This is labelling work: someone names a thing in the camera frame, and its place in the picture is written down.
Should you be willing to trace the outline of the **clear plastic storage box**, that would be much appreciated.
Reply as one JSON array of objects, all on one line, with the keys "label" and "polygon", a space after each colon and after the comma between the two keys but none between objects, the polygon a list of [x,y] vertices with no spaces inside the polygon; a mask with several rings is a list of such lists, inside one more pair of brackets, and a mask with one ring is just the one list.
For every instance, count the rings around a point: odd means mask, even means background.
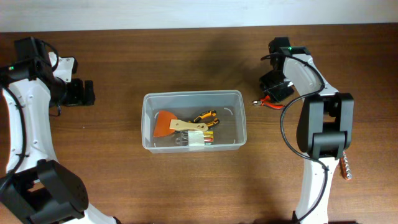
[{"label": "clear plastic storage box", "polygon": [[[163,111],[208,130],[173,129],[156,136]],[[247,141],[243,96],[238,90],[149,93],[143,101],[141,132],[143,147],[153,154],[237,150]]]}]

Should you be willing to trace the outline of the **orange scraper wooden handle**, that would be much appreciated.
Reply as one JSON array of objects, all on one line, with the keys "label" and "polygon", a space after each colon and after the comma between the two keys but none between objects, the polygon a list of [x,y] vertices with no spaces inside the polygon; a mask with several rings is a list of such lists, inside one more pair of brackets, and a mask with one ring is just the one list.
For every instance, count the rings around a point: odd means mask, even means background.
[{"label": "orange scraper wooden handle", "polygon": [[154,137],[164,137],[176,131],[201,131],[206,132],[208,126],[205,123],[189,123],[178,119],[173,113],[160,110],[157,116]]}]

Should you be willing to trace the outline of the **red handled small cutters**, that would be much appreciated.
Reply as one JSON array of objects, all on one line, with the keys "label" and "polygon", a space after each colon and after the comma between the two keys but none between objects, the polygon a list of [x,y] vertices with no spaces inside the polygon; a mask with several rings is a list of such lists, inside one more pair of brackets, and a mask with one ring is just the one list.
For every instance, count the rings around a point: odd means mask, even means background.
[{"label": "red handled small cutters", "polygon": [[267,108],[273,109],[273,110],[282,110],[285,108],[284,105],[277,105],[271,102],[270,96],[265,96],[264,98],[261,98],[259,100],[254,100],[252,102],[254,106],[265,106]]}]

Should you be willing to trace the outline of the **orange black long-nose pliers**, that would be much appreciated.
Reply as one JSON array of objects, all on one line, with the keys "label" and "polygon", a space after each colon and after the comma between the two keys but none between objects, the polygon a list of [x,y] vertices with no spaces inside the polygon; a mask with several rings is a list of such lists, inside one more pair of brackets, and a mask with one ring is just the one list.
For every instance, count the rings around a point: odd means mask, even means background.
[{"label": "orange black long-nose pliers", "polygon": [[220,120],[216,116],[216,110],[208,110],[202,112],[193,120],[190,120],[189,123],[205,123],[208,129],[211,129],[220,124]]}]

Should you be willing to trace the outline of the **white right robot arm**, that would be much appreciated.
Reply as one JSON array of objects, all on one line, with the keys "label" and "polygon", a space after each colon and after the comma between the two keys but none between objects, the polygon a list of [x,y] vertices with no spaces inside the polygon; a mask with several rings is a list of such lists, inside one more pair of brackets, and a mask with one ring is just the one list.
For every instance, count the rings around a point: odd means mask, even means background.
[{"label": "white right robot arm", "polygon": [[[304,161],[300,200],[292,223],[328,223],[328,202],[336,167],[351,144],[354,99],[332,87],[316,68],[312,56],[285,47],[263,57],[272,70],[265,78],[294,86],[298,97],[282,108],[280,131],[287,147]],[[297,146],[285,134],[287,110],[303,106],[297,124]]]}]

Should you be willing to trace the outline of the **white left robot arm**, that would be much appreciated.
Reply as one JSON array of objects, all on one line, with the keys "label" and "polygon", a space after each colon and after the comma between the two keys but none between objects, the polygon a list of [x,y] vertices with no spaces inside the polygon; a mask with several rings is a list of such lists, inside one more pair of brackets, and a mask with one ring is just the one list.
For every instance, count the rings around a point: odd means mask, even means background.
[{"label": "white left robot arm", "polygon": [[10,157],[1,203],[22,223],[119,223],[89,203],[79,176],[59,164],[49,124],[50,89],[64,91],[39,58],[1,68],[10,124]]}]

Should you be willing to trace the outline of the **metal socket bit rail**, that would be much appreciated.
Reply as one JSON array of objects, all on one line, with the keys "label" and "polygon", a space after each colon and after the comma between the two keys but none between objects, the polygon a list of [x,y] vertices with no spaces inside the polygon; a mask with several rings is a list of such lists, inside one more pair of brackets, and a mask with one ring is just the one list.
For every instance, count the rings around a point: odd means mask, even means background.
[{"label": "metal socket bit rail", "polygon": [[340,158],[340,168],[341,168],[341,175],[345,180],[351,180],[353,178],[348,158],[346,156],[346,151],[343,151],[343,155]]}]

